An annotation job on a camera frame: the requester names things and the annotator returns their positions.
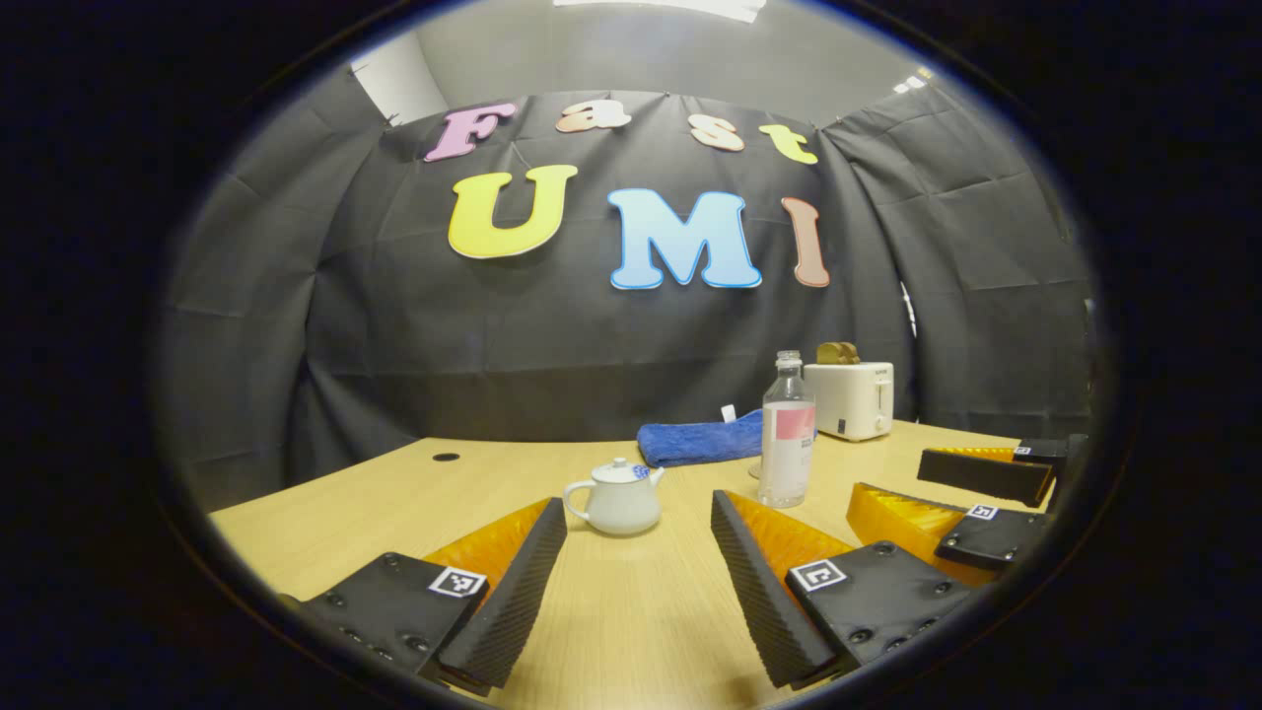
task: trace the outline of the teapot lid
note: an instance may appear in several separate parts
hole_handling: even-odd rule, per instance
[[[642,464],[632,465],[620,457],[612,464],[592,469],[592,480],[596,483],[635,483],[649,478],[650,473],[649,467]]]

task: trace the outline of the ceiling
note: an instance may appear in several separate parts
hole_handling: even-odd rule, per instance
[[[670,91],[827,125],[924,62],[822,5],[767,0],[752,24],[673,8],[478,0],[415,30],[451,107],[586,88]]]

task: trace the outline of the black curtain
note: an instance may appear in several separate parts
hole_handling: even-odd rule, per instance
[[[225,166],[175,237],[158,318],[155,421],[207,509],[299,480],[290,419],[316,264],[384,124],[348,72],[321,81]]]
[[[631,122],[555,130],[592,98],[621,101]],[[233,163],[182,238],[160,332],[169,455],[207,509],[425,436],[626,440],[646,422],[717,421],[723,405],[760,406],[777,349],[810,362],[833,339],[895,364],[897,419],[1082,429],[1082,262],[1026,163],[954,100],[909,92],[824,130],[658,92],[506,101],[517,111],[472,153],[425,163],[443,115],[385,129],[339,74]],[[698,112],[734,124],[746,149],[693,139]],[[808,136],[819,161],[781,155],[766,124]],[[495,207],[511,227],[533,209],[525,172],[548,164],[578,168],[550,241],[488,260],[452,250],[456,182],[511,173]],[[668,272],[655,289],[613,288],[620,188],[656,190],[681,219],[704,192],[741,195],[761,285]],[[793,274],[782,197],[819,209],[825,288]]]
[[[931,86],[823,132],[854,168],[911,296],[920,421],[1085,433],[1089,270],[1016,134]]]

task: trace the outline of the wooden table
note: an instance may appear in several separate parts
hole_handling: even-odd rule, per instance
[[[883,439],[820,435],[806,502],[784,512],[859,545],[846,509],[856,482],[957,506],[1025,509],[916,480],[928,446],[1017,440],[895,422]],[[440,453],[459,460],[434,462]],[[428,552],[588,478],[634,441],[507,444],[425,439],[314,482],[213,513],[227,541],[274,590],[310,599],[377,555]],[[757,707],[790,697],[771,686],[709,530],[711,497],[755,498],[757,459],[669,469],[661,522],[611,538],[570,516],[539,619],[504,690],[510,709]],[[586,493],[575,494],[582,504]]]

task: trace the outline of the blue letter m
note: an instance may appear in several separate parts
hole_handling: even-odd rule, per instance
[[[750,262],[741,230],[745,199],[740,195],[703,193],[687,223],[652,189],[615,189],[608,199],[622,213],[622,266],[610,279],[615,286],[661,285],[665,276],[652,265],[650,245],[658,247],[670,275],[680,284],[693,280],[704,247],[709,247],[709,264],[702,271],[705,282],[719,288],[753,288],[762,282],[762,274]]]

